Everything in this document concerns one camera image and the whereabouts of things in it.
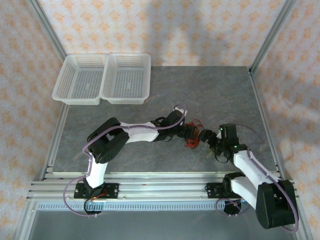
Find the gray marble surface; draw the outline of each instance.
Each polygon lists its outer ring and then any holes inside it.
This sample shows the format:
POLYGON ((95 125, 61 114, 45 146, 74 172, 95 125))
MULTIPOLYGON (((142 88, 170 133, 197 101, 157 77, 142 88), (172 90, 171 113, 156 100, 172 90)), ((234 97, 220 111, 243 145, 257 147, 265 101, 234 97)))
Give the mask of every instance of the gray marble surface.
POLYGON ((264 229, 250 207, 237 217, 223 217, 207 210, 111 210, 97 218, 88 218, 70 211, 38 210, 28 239, 297 240, 297 237, 280 227, 264 229))
MULTIPOLYGON (((150 96, 142 105, 114 105, 101 100, 97 106, 71 105, 65 121, 53 172, 85 172, 88 159, 81 149, 87 136, 107 119, 138 124, 166 117, 176 104, 188 110, 186 122, 200 119, 206 129, 218 131, 220 124, 239 123, 255 129, 265 140, 253 145, 257 159, 270 171, 275 163, 258 109, 254 91, 242 66, 155 66, 151 68, 150 96)), ((240 143, 259 139, 249 130, 237 127, 240 143)), ((228 172, 238 169, 230 162, 215 160, 209 146, 195 149, 174 137, 170 142, 126 144, 106 172, 228 172)))

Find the patterned backdrop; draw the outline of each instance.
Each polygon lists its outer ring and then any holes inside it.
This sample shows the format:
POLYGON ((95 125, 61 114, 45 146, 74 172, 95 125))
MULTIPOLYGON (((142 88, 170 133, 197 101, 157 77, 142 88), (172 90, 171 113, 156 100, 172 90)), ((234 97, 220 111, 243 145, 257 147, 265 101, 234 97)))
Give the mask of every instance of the patterned backdrop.
POLYGON ((320 4, 299 0, 255 76, 288 174, 320 240, 320 4))
POLYGON ((68 54, 144 52, 158 66, 249 66, 285 0, 39 0, 68 54))
POLYGON ((0 239, 9 240, 55 130, 61 61, 26 0, 0 1, 0 43, 0 239))

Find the black mounting plate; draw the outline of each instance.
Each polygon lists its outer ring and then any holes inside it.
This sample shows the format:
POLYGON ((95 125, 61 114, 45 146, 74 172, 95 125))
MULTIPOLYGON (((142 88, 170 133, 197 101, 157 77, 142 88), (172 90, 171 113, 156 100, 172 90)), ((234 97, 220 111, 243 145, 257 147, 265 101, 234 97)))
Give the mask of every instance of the black mounting plate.
POLYGON ((209 182, 205 188, 208 199, 240 199, 241 196, 234 192, 226 192, 222 182, 209 182))
MULTIPOLYGON (((119 183, 105 183, 102 190, 106 190, 107 194, 100 196, 99 199, 117 199, 119 193, 119 183)), ((74 199, 90 199, 91 196, 87 193, 87 189, 83 182, 78 182, 75 186, 73 195, 74 199)))

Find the white plastic basket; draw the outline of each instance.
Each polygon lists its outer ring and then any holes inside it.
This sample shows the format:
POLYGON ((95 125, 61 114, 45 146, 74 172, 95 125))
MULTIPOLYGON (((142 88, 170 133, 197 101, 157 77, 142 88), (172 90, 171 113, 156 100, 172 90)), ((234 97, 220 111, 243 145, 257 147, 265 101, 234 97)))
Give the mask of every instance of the white plastic basket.
POLYGON ((151 58, 146 53, 107 56, 100 97, 111 104, 143 104, 150 92, 151 58))
POLYGON ((52 98, 68 105, 98 105, 106 54, 66 56, 52 98))

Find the robotic arm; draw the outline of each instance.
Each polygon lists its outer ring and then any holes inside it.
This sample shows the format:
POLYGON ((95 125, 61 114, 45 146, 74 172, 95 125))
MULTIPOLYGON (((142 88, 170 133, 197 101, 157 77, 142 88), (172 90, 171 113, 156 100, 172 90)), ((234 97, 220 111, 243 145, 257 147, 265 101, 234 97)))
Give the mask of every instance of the robotic arm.
POLYGON ((297 202, 293 184, 269 172, 245 144, 239 144, 235 124, 223 124, 219 131, 216 134, 203 130, 198 137, 202 142, 207 141, 215 155, 223 153, 241 172, 226 174, 222 184, 212 184, 211 196, 241 196, 255 209, 265 229, 294 224, 297 202))
MULTIPOLYGON (((184 124, 184 117, 183 110, 175 108, 167 117, 160 117, 134 128, 130 126, 136 124, 119 122, 115 117, 107 120, 88 136, 87 142, 111 127, 124 126, 124 128, 110 131, 108 135, 104 135, 89 146, 93 162, 90 176, 84 180, 86 196, 94 198, 101 194, 108 162, 116 157, 125 144, 139 141, 156 142, 173 136, 194 138, 196 129, 194 126, 184 124), (180 124, 170 127, 182 117, 180 124)), ((212 198, 233 198, 235 195, 243 198, 255 209, 256 216, 265 229, 295 223, 295 214, 289 204, 291 201, 297 209, 292 183, 270 173, 245 144, 239 144, 234 124, 221 125, 218 134, 208 129, 202 130, 197 138, 208 143, 216 156, 223 154, 241 170, 226 174, 222 183, 211 184, 212 198), (284 190, 289 201, 277 185, 284 190)))

